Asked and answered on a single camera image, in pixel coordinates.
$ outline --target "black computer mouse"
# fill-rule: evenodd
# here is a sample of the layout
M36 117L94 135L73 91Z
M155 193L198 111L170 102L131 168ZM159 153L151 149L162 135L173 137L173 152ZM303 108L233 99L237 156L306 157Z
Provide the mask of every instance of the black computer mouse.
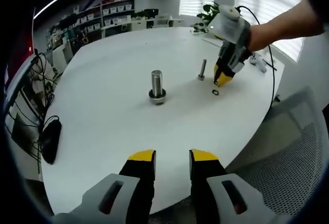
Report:
M40 151L43 159L53 164L56 159L62 124L56 119L51 121L40 135Z

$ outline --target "large bolt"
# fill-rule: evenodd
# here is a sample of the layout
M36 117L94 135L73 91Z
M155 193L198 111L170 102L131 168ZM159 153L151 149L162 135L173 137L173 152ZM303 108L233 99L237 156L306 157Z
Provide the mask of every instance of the large bolt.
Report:
M207 60L204 59L204 61L202 62L201 72L200 72L200 74L197 76L197 78L198 78L199 80L201 80L201 81L202 81L203 79L205 79L204 73L205 73L205 69L206 69L206 64L207 64Z
M149 92L152 103L159 105L165 102L166 91L162 88L162 72L154 70L152 72L152 89Z

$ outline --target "potted plant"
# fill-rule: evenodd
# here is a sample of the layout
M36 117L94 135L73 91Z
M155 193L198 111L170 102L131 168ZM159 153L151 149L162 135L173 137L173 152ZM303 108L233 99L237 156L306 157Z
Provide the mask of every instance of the potted plant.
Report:
M213 5L211 4L204 5L203 10L205 11L205 13L199 13L197 15L197 17L201 18L202 22L193 25L194 33L197 32L207 33L208 32L207 26L220 12L219 5L216 2L214 2Z

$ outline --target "human arm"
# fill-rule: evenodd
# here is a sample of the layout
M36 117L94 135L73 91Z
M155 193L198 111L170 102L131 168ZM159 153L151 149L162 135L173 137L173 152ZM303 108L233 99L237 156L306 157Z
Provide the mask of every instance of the human arm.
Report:
M315 13L308 0L302 0L271 21L251 26L248 49L254 52L278 40L319 35L323 32L320 17Z

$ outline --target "white round table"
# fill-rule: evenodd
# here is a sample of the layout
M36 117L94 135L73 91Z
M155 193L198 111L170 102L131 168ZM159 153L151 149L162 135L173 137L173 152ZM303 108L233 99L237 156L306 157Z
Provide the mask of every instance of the white round table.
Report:
M271 68L264 74L246 62L218 89L213 67L220 48L190 30L123 33L86 45L74 56L47 114L62 123L54 164L42 160L55 214L73 210L89 188L119 173L129 155L150 148L157 153L151 213L160 211L190 195L190 149L210 151L226 167L251 139L270 105ZM203 59L208 62L200 81ZM276 62L276 68L275 92L284 66ZM161 106L148 96L156 69L167 91Z

